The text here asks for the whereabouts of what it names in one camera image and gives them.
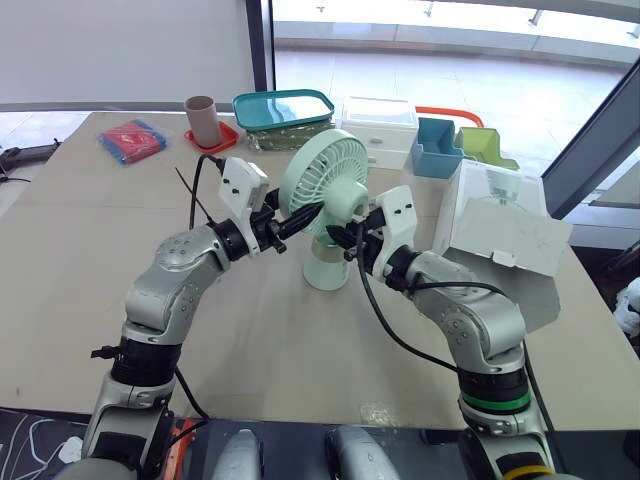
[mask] red handle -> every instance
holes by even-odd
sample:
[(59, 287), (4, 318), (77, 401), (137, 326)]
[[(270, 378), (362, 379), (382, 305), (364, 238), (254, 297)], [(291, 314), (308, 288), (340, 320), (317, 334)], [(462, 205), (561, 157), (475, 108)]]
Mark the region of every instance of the red handle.
[(466, 110), (456, 110), (454, 108), (440, 108), (440, 107), (416, 107), (416, 113), (435, 113), (436, 115), (451, 115), (454, 117), (463, 117), (471, 120), (478, 127), (484, 127), (484, 122), (475, 113), (467, 112)]

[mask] black cable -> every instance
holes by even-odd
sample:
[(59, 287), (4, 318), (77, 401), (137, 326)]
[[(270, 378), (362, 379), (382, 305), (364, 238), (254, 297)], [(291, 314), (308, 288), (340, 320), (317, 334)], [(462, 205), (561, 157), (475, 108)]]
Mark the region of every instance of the black cable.
[(389, 325), (389, 322), (387, 322), (387, 319), (384, 317), (382, 310), (380, 310), (380, 306), (378, 305), (378, 302), (376, 301), (376, 298), (373, 295), (373, 291), (371, 290), (371, 285), (369, 285), (369, 280), (367, 279), (367, 272), (364, 269), (364, 252), (362, 250), (362, 245), (364, 243), (363, 236), (364, 236), (364, 224), (361, 223), (358, 225), (358, 230), (356, 234), (356, 252), (357, 252), (356, 257), (358, 261), (358, 272), (360, 272), (360, 280), (362, 280), (362, 286), (364, 287), (364, 291), (367, 294), (369, 303), (371, 303), (371, 307), (373, 308), (373, 311), (375, 312), (376, 317), (378, 317), (378, 320), (380, 321), (382, 328), (384, 328), (384, 331), (387, 332), (387, 334), (393, 339), (393, 341), (395, 341), (398, 345), (400, 345), (402, 348), (404, 348), (408, 352), (413, 353), (414, 355), (420, 358), (423, 358), (424, 360), (428, 360), (429, 362), (435, 363), (436, 365), (440, 365), (441, 367), (447, 368), (452, 372), (457, 373), (458, 368), (455, 367), (454, 365), (451, 365), (450, 363), (445, 362), (444, 360), (440, 360), (437, 357), (434, 357), (432, 355), (429, 355), (428, 353), (424, 353), (418, 350), (417, 348), (412, 347), (411, 345), (406, 343), (404, 340), (402, 340), (393, 331), (393, 329)]
[(196, 201), (198, 195), (198, 184), (200, 183), (200, 173), (202, 172), (202, 164), (205, 160), (211, 160), (216, 166), (220, 167), (220, 159), (214, 157), (213, 155), (209, 155), (208, 153), (203, 153), (198, 158), (198, 165), (196, 165), (196, 173), (193, 175), (193, 185), (191, 186), (191, 208), (189, 209), (189, 230), (193, 229), (193, 224), (195, 222), (196, 216)]
[(187, 385), (187, 381), (185, 380), (184, 376), (182, 375), (182, 372), (178, 367), (176, 367), (176, 378), (178, 379), (178, 382), (180, 382), (180, 386), (182, 387), (182, 390), (184, 390), (184, 393), (189, 399), (189, 403), (191, 404), (193, 409), (196, 412), (198, 412), (198, 415), (200, 415), (200, 417), (202, 417), (203, 420), (206, 420), (206, 421), (211, 420), (211, 417), (198, 404), (197, 400), (193, 396), (193, 393), (191, 393), (191, 389), (189, 388), (189, 385)]
[(418, 283), (408, 288), (409, 292), (415, 292), (417, 290), (427, 290), (429, 288), (445, 288), (445, 287), (470, 287), (470, 288), (482, 288), (491, 292), (497, 293), (506, 297), (507, 294), (500, 290), (498, 287), (482, 282), (429, 282)]
[[(187, 183), (185, 178), (182, 176), (182, 173), (180, 172), (180, 170), (178, 170), (178, 167), (174, 167), (174, 168), (176, 169), (176, 173), (180, 177), (180, 180), (182, 180), (182, 184), (184, 185), (184, 187), (189, 191), (189, 193), (193, 197), (193, 190), (191, 190), (191, 187), (189, 186), (189, 184)], [(200, 210), (202, 210), (202, 213), (204, 213), (205, 217), (207, 217), (207, 222), (209, 222), (211, 224), (215, 224), (215, 222), (213, 221), (213, 218), (211, 218), (211, 215), (209, 215), (209, 212), (207, 212), (207, 209), (204, 208), (204, 205), (202, 205), (202, 202), (198, 199), (198, 197), (196, 197), (196, 203), (200, 207)]]
[(191, 432), (194, 432), (195, 430), (197, 430), (200, 427), (204, 427), (208, 423), (209, 423), (208, 420), (202, 420), (202, 421), (196, 423), (195, 425), (191, 425), (189, 428), (183, 430), (182, 432), (180, 432), (180, 435), (176, 435), (175, 437), (173, 437), (171, 439), (171, 441), (169, 442), (169, 448), (171, 448), (173, 445), (178, 443), (180, 440), (182, 440), (184, 437), (189, 435)]
[(556, 436), (556, 429), (551, 421), (551, 416), (549, 415), (549, 410), (547, 410), (547, 406), (544, 403), (544, 399), (542, 398), (542, 393), (540, 392), (540, 387), (538, 386), (538, 381), (536, 380), (536, 376), (533, 373), (533, 366), (531, 365), (531, 359), (529, 358), (529, 350), (527, 349), (527, 343), (523, 340), (522, 345), (524, 346), (524, 366), (527, 370), (527, 375), (529, 375), (529, 383), (531, 383), (531, 388), (533, 389), (533, 394), (538, 400), (538, 407), (540, 407), (540, 413), (542, 414), (542, 418), (544, 419), (544, 423), (547, 425), (547, 429), (549, 430), (549, 437), (551, 437), (551, 442), (555, 447), (556, 455), (558, 457), (558, 463), (562, 468), (561, 473), (569, 473), (569, 469), (567, 468), (567, 464), (560, 452), (560, 444), (558, 443), (558, 437)]
[(18, 177), (0, 177), (0, 183), (6, 182), (27, 182), (31, 183), (31, 180), (27, 180), (26, 178), (18, 178)]

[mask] mint green fan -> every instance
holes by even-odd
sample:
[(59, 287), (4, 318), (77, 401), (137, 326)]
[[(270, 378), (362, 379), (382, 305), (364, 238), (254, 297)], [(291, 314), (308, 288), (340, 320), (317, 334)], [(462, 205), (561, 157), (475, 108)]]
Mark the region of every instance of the mint green fan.
[(314, 236), (304, 263), (304, 278), (320, 290), (337, 290), (349, 278), (344, 250), (332, 243), (327, 225), (345, 225), (369, 206), (367, 150), (343, 130), (326, 130), (305, 143), (284, 172), (279, 203), (284, 216), (300, 207), (324, 202), (303, 231)]

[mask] red saucer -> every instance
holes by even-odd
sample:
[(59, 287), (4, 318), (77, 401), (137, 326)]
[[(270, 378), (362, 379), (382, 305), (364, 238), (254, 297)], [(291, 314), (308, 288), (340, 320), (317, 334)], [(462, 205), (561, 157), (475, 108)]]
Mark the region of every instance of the red saucer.
[(220, 125), (220, 133), (222, 134), (222, 142), (220, 145), (216, 145), (211, 148), (204, 148), (198, 145), (193, 138), (193, 132), (191, 130), (187, 130), (184, 132), (184, 138), (186, 138), (194, 147), (204, 153), (218, 153), (222, 150), (226, 150), (227, 148), (233, 147), (238, 141), (238, 132), (236, 132), (233, 128), (227, 125), (224, 122), (218, 121)]

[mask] teal lid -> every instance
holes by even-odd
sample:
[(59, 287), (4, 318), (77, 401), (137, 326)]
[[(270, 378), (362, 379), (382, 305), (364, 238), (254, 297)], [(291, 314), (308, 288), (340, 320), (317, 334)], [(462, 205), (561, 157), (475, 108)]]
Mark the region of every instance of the teal lid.
[(233, 111), (238, 125), (253, 131), (326, 120), (334, 106), (317, 90), (275, 90), (238, 95)]

